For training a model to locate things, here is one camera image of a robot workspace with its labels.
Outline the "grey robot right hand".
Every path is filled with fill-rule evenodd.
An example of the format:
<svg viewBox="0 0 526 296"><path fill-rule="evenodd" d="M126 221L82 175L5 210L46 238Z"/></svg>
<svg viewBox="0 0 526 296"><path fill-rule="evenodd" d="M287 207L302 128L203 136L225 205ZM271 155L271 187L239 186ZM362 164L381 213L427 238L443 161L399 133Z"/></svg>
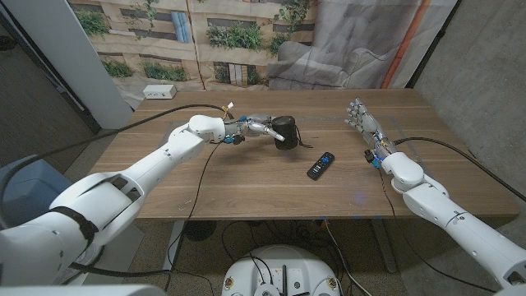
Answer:
<svg viewBox="0 0 526 296"><path fill-rule="evenodd" d="M346 108L348 118L344 121L360 132L369 146L374 146L385 138L385 133L379 122L368 112L365 104L356 98Z"/></svg>

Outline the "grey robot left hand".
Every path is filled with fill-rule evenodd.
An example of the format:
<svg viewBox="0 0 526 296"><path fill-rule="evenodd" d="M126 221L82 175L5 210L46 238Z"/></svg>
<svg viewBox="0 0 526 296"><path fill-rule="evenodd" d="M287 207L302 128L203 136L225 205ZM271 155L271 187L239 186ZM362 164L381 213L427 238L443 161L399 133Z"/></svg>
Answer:
<svg viewBox="0 0 526 296"><path fill-rule="evenodd" d="M259 136L266 134L278 141L284 141L285 137L272 128L272 119L275 119L275 117L264 113L254 113L237 120L227 120L224 123L225 136Z"/></svg>

